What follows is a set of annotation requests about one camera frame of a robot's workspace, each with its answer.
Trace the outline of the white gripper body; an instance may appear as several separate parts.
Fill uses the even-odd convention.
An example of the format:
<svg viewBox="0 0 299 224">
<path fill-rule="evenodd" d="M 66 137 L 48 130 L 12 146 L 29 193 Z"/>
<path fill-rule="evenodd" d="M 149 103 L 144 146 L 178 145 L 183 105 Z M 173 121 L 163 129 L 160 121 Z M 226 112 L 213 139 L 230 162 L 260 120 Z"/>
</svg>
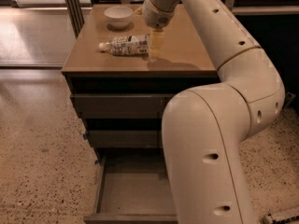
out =
<svg viewBox="0 0 299 224">
<path fill-rule="evenodd" d="M 151 0 L 145 0 L 142 5 L 142 18 L 144 23 L 153 29 L 162 29 L 172 20 L 174 12 L 166 12 L 158 9 Z"/>
</svg>

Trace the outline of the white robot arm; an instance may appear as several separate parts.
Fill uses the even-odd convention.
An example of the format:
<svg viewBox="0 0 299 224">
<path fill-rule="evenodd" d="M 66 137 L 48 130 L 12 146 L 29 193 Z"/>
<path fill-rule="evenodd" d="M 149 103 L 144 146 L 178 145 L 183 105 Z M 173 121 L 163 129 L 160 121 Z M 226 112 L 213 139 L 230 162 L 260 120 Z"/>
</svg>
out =
<svg viewBox="0 0 299 224">
<path fill-rule="evenodd" d="M 145 0 L 144 22 L 164 28 L 177 4 L 220 78 L 178 93 L 164 110 L 164 159 L 178 224 L 255 224 L 239 145 L 278 117 L 282 79 L 221 0 Z"/>
</svg>

